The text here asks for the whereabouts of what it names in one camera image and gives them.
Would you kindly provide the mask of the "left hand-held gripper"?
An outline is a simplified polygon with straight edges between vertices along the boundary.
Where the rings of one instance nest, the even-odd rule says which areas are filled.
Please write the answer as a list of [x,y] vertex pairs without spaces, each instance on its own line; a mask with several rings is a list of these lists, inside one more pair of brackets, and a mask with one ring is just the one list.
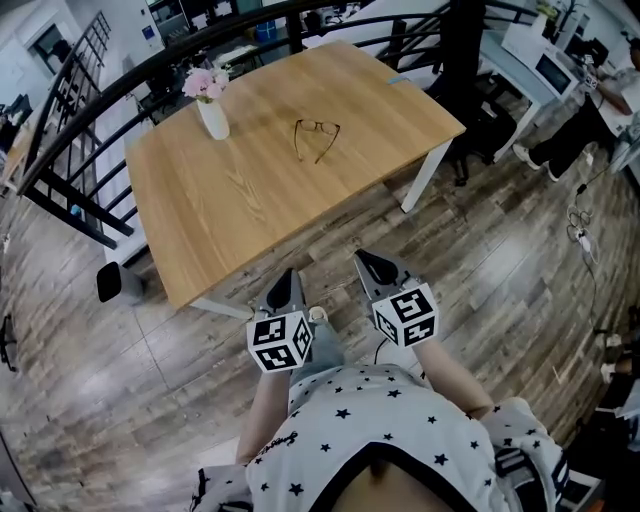
[[314,333],[297,270],[291,272],[289,301],[290,270],[285,269],[262,290],[246,326],[248,351],[263,373],[300,368],[309,353]]

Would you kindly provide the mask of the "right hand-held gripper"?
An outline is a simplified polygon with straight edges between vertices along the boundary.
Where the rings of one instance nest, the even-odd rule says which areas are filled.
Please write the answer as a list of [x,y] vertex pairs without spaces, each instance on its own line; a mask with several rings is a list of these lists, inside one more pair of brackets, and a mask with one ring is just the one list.
[[[354,262],[362,287],[370,300],[382,296],[381,288],[402,287],[413,278],[406,263],[391,255],[358,249]],[[393,344],[410,348],[438,334],[439,309],[430,286],[415,279],[372,304],[375,327]]]

